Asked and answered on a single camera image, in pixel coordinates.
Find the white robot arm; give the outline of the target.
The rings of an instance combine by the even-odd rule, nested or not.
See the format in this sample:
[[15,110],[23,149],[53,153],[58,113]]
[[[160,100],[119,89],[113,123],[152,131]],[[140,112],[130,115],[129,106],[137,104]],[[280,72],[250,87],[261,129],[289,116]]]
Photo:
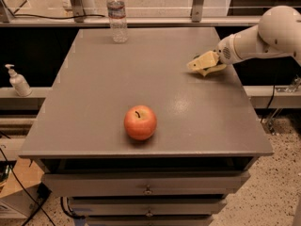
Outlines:
[[292,57],[301,65],[301,14],[287,6],[268,9],[257,25],[231,34],[187,67],[202,76],[252,58]]

